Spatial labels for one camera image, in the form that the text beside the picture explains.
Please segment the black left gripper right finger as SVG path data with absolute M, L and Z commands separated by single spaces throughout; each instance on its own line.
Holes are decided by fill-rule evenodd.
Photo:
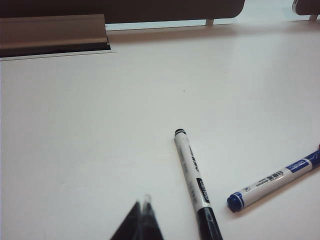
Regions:
M 149 194 L 144 196 L 141 213 L 141 233 L 143 240 L 162 240 L 163 236 L 158 225 Z

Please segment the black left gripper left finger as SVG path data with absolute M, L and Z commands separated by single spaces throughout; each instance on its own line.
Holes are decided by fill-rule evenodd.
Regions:
M 141 216 L 141 204 L 136 201 L 124 220 L 118 226 L 111 240 L 135 240 Z

